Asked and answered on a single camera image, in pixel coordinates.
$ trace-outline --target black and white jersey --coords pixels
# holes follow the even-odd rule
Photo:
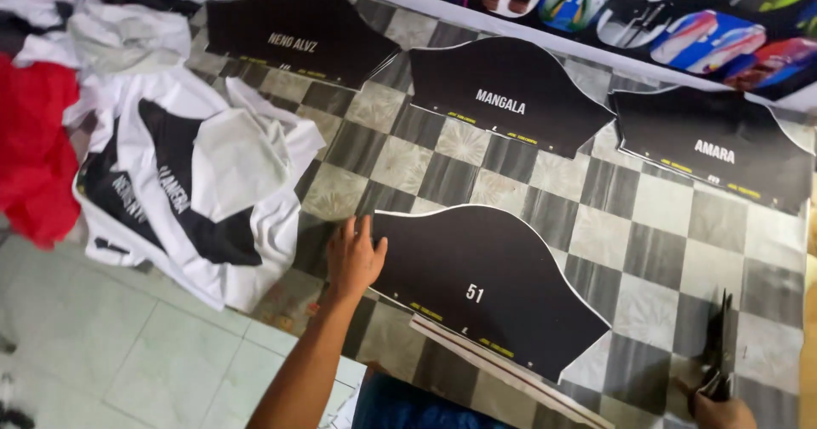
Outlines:
[[[211,306],[249,311],[291,265],[294,186],[325,143],[239,79],[226,88],[231,105],[187,69],[116,77],[74,193],[89,257],[147,258]]]

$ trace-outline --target scissors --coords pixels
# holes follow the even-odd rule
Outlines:
[[[709,398],[715,402],[726,402],[732,397],[732,372],[734,371],[734,344],[735,331],[732,329],[730,315],[732,309],[732,294],[723,291],[720,309],[709,319],[707,326],[707,342],[703,350],[703,358],[708,369],[703,374],[703,381],[689,394],[687,409],[695,416],[695,394]]]

